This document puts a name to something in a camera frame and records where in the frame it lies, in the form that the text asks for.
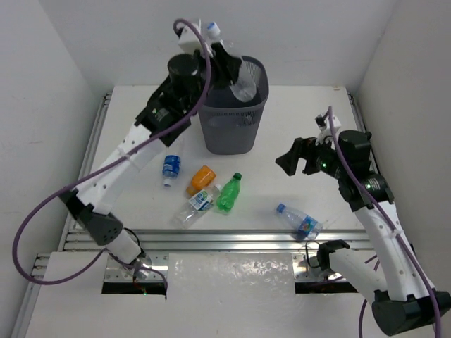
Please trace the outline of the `crushed clear bottle white label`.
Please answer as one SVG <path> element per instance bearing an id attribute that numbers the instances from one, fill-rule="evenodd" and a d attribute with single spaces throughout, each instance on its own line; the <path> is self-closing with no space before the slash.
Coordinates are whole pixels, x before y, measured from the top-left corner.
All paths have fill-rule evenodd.
<path id="1" fill-rule="evenodd" d="M 215 200 L 222 190 L 220 184 L 206 187 L 190 197 L 171 218 L 171 224 L 176 228 L 188 229 L 192 227 L 207 211 L 212 209 Z"/>

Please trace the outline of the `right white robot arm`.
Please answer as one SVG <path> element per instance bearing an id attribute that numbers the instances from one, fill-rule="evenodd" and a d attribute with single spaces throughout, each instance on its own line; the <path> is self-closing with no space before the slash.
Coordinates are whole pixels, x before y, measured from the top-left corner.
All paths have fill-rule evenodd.
<path id="1" fill-rule="evenodd" d="M 276 164 L 293 176 L 304 159 L 305 175 L 323 172 L 338 181 L 340 195 L 366 230 L 383 273 L 361 262 L 343 240 L 320 244 L 320 270 L 341 274 L 371 305 L 376 324 L 388 336 L 427 325 L 439 328 L 450 310 L 450 293 L 436 290 L 419 266 L 399 223 L 393 193 L 371 169 L 370 138 L 368 132 L 345 130 L 334 149 L 315 137 L 299 137 Z"/>

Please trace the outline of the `clear bottle white cap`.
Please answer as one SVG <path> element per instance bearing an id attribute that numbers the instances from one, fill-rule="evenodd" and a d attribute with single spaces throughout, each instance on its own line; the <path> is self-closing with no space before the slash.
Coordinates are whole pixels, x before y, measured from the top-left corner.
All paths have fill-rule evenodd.
<path id="1" fill-rule="evenodd" d="M 240 76 L 235 85 L 229 86 L 231 92 L 241 102 L 251 101 L 257 94 L 257 85 L 254 78 L 250 75 L 250 72 L 245 65 L 242 54 L 237 50 L 232 42 L 227 42 L 223 39 L 221 30 L 215 22 L 211 22 L 206 27 L 207 37 L 209 38 L 210 45 L 214 42 L 220 42 L 223 44 L 227 52 L 232 56 L 239 56 L 243 63 L 240 68 Z"/>

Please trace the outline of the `orange plastic bottle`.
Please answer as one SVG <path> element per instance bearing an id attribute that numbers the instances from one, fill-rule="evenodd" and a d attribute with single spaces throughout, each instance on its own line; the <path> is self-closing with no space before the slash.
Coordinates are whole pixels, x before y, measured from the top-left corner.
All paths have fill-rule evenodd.
<path id="1" fill-rule="evenodd" d="M 207 187 L 216 178 L 216 173 L 209 166 L 203 165 L 192 177 L 186 192 L 189 196 L 195 195 L 197 192 Z"/>

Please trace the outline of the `clear bottle blue label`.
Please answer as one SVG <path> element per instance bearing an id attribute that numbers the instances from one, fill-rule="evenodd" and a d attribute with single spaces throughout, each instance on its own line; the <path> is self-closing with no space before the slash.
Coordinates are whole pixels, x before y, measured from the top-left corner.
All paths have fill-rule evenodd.
<path id="1" fill-rule="evenodd" d="M 173 182 L 179 175 L 184 145 L 185 140 L 180 137 L 167 148 L 162 168 L 163 186 L 165 188 L 172 187 Z"/>

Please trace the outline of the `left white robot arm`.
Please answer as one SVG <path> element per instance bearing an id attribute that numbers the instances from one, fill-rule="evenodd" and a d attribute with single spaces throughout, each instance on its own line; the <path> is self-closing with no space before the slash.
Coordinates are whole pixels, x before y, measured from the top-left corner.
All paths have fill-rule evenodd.
<path id="1" fill-rule="evenodd" d="M 112 213 L 113 205 L 134 177 L 191 125 L 189 113 L 202 107 L 210 89 L 237 82 L 241 65 L 238 53 L 221 42 L 211 43 L 205 54 L 196 50 L 172 57 L 168 77 L 100 169 L 60 194 L 70 214 L 98 246 L 126 264 L 142 255 L 141 247 Z"/>

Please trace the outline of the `green plastic bottle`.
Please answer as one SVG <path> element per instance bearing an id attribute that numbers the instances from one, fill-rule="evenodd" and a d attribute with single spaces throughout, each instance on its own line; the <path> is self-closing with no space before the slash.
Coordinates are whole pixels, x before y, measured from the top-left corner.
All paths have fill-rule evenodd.
<path id="1" fill-rule="evenodd" d="M 216 205 L 220 212 L 229 213 L 240 193 L 241 173 L 235 173 L 232 178 L 225 184 L 221 190 L 221 194 L 216 200 Z"/>

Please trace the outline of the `clear bottle colourful label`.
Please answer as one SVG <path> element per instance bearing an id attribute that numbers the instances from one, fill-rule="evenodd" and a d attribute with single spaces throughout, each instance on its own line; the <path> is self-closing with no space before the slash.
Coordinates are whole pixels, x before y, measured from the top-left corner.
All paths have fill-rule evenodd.
<path id="1" fill-rule="evenodd" d="M 276 213 L 281 221 L 293 229 L 298 240 L 315 240 L 323 229 L 323 225 L 310 215 L 285 204 L 278 204 Z"/>

